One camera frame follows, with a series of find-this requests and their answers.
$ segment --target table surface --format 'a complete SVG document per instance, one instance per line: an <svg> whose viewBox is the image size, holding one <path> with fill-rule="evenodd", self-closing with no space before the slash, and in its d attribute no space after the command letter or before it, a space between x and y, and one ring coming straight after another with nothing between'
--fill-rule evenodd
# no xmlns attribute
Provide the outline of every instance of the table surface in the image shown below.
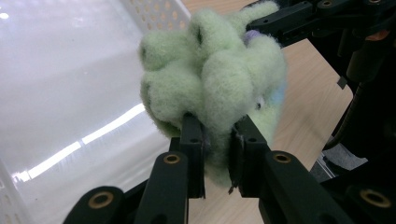
<svg viewBox="0 0 396 224"><path fill-rule="evenodd" d="M190 13L210 7L220 14L236 11L252 0L183 0ZM343 116L352 91L337 84L339 75L303 40L284 48L289 64L288 88L272 150L296 156L310 170ZM241 198L235 190L205 180L206 199L190 199L189 223L262 223L258 199Z"/></svg>

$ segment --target translucent plastic bin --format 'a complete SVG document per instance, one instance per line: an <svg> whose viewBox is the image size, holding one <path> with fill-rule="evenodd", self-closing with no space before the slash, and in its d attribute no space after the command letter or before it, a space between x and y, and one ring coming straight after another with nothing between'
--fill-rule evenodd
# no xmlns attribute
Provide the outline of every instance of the translucent plastic bin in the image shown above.
<svg viewBox="0 0 396 224"><path fill-rule="evenodd" d="M173 0L0 2L0 223L62 223L88 190L128 190L169 147L139 97L137 48L182 29Z"/></svg>

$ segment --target green plush toy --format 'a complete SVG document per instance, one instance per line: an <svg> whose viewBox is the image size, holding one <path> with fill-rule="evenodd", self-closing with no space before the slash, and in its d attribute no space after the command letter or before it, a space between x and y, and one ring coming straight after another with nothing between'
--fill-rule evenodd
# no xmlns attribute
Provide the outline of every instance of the green plush toy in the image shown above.
<svg viewBox="0 0 396 224"><path fill-rule="evenodd" d="M249 115L271 146L286 85L287 64L276 41L247 32L248 23L278 10L272 1L221 16L206 8L184 31L153 31L140 43L143 104L168 137L180 135L190 112L207 128L205 174L230 187L233 125Z"/></svg>

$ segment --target brass screw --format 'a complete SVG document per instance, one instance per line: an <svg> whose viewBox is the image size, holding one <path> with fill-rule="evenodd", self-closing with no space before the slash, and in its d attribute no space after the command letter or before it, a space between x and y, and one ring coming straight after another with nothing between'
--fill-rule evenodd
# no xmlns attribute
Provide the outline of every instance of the brass screw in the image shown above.
<svg viewBox="0 0 396 224"><path fill-rule="evenodd" d="M332 1L324 1L323 3L322 3L322 5L324 6L324 7L329 7L329 6L331 6L332 5Z"/></svg>
<svg viewBox="0 0 396 224"><path fill-rule="evenodd" d="M291 162L291 158L285 154L282 153L277 153L274 155L274 160L277 162L282 162L282 163L289 163Z"/></svg>
<svg viewBox="0 0 396 224"><path fill-rule="evenodd" d="M108 206L113 199L114 195L111 192L102 191L95 193L88 201L88 205L90 208L99 209Z"/></svg>
<svg viewBox="0 0 396 224"><path fill-rule="evenodd" d="M180 157L178 155L167 155L163 158L163 161L168 164L175 164L180 161Z"/></svg>
<svg viewBox="0 0 396 224"><path fill-rule="evenodd" d="M392 203L386 196L372 189L362 189L360 192L360 196L367 203L377 207L389 208L392 205Z"/></svg>

